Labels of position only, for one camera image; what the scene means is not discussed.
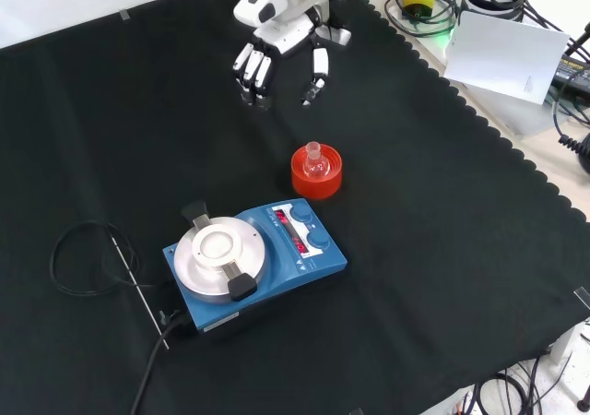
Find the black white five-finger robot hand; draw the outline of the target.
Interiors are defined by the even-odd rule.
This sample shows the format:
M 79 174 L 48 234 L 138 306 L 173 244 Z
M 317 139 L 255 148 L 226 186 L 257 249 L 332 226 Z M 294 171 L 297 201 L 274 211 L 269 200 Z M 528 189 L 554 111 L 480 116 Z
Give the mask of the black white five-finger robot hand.
M 240 0 L 234 17 L 254 28 L 253 37 L 235 58 L 232 72 L 242 100 L 267 108 L 267 99 L 278 60 L 302 46 L 312 46 L 312 79 L 301 97 L 310 105 L 325 88 L 330 75 L 324 41 L 348 45 L 351 32 L 329 22 L 327 0 Z

